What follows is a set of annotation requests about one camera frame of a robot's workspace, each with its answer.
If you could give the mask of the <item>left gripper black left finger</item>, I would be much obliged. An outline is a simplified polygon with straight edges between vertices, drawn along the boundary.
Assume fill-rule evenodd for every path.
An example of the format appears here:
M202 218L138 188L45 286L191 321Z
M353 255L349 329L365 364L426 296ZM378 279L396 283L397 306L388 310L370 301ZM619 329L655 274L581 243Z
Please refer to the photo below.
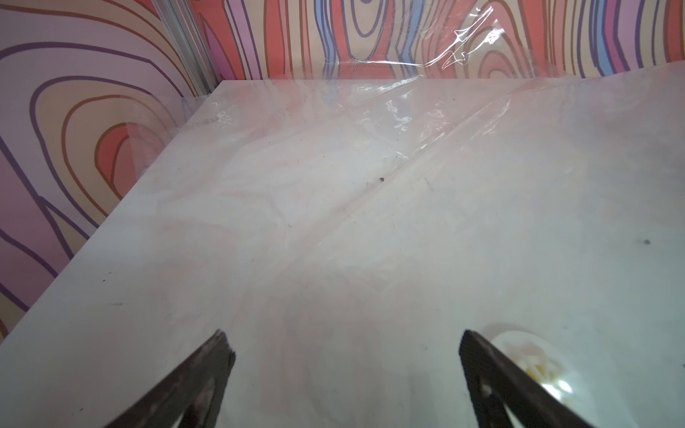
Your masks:
M226 334L216 331L108 426L214 427L236 360Z

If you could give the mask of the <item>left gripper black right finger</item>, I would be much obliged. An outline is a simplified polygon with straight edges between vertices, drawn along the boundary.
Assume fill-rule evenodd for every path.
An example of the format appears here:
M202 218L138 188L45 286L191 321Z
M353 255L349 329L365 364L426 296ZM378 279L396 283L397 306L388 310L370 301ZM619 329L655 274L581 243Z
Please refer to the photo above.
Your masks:
M480 333L463 333L460 361L480 428L512 428L510 415L524 427L590 426Z

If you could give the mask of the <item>clear plastic vacuum bag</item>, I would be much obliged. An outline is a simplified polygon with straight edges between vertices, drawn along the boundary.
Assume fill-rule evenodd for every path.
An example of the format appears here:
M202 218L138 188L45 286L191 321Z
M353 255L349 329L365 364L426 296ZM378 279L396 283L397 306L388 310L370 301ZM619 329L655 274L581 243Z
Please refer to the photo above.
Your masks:
M220 329L222 427L473 427L463 333L524 331L589 423L683 426L683 62L357 87L263 137L246 110L208 107L135 189L137 380Z

